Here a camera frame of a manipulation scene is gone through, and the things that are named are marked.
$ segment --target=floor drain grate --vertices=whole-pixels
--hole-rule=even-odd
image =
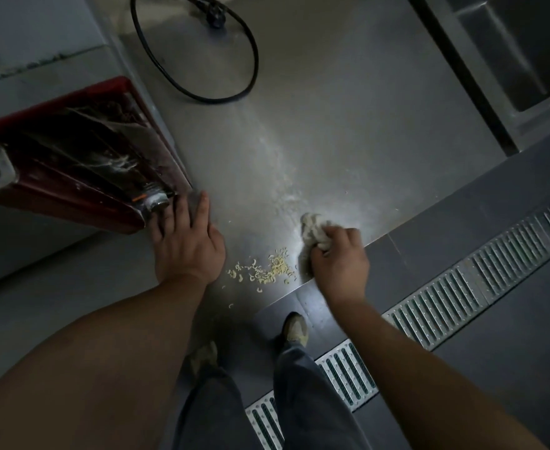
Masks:
[[[550,259],[550,205],[511,226],[383,314],[433,350]],[[316,363],[354,411],[379,390],[350,340]],[[266,450],[283,448],[273,392],[246,408]]]

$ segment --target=pant leg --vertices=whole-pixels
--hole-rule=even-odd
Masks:
[[[352,412],[300,344],[275,365],[275,405],[286,450],[369,450]]]
[[[233,379],[207,365],[179,416],[174,450],[263,450]]]

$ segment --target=shoe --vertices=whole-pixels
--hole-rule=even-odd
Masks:
[[[309,342],[309,327],[306,319],[297,312],[291,312],[283,324],[283,338],[290,343],[300,343],[304,347]]]
[[[209,342],[207,345],[202,346],[189,356],[189,363],[191,364],[191,372],[197,378],[198,372],[204,365],[212,365],[215,368],[219,367],[217,362],[217,345],[214,341]]]

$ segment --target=white rag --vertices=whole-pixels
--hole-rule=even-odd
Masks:
[[[312,249],[317,246],[327,253],[331,249],[331,239],[327,236],[324,227],[337,226],[316,213],[306,213],[302,216],[302,240],[304,245]]]

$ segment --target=power cord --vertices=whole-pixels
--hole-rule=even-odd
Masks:
[[[159,63],[159,61],[156,59],[156,57],[152,53],[150,46],[146,41],[146,37],[144,36],[144,32],[142,31],[142,27],[139,24],[139,20],[137,18],[137,7],[136,7],[137,0],[129,0],[129,1],[131,5],[131,18],[133,19],[133,24],[135,25],[137,36],[139,37],[139,40],[142,43],[142,46],[144,46],[144,50],[152,60],[152,63],[154,63],[154,65],[166,77],[166,79],[171,83],[171,85],[173,85],[173,87],[178,89],[181,93],[183,93],[184,95],[192,99],[195,99],[196,101],[200,101],[205,104],[225,104],[227,102],[237,101],[242,97],[245,97],[246,95],[248,95],[248,93],[250,93],[250,91],[252,91],[256,83],[256,78],[258,77],[258,46],[256,45],[256,40],[254,39],[254,35],[252,34],[252,31],[250,31],[250,27],[248,27],[246,22],[244,22],[244,20],[239,15],[235,14],[227,6],[223,5],[221,2],[217,0],[187,0],[189,1],[189,3],[192,3],[194,6],[200,9],[206,15],[206,21],[208,22],[208,25],[211,28],[214,28],[214,29],[223,28],[225,26],[225,21],[226,21],[225,14],[229,14],[237,22],[240,23],[252,47],[252,52],[254,54],[254,72],[252,73],[252,79],[250,79],[250,83],[248,84],[248,86],[242,91],[240,91],[239,93],[237,93],[236,95],[225,97],[225,98],[224,97],[206,98],[203,96],[198,96],[190,92],[189,90],[186,90],[185,88],[183,88],[181,85],[179,85],[175,81],[175,79],[173,79],[173,77],[167,72],[167,70]]]

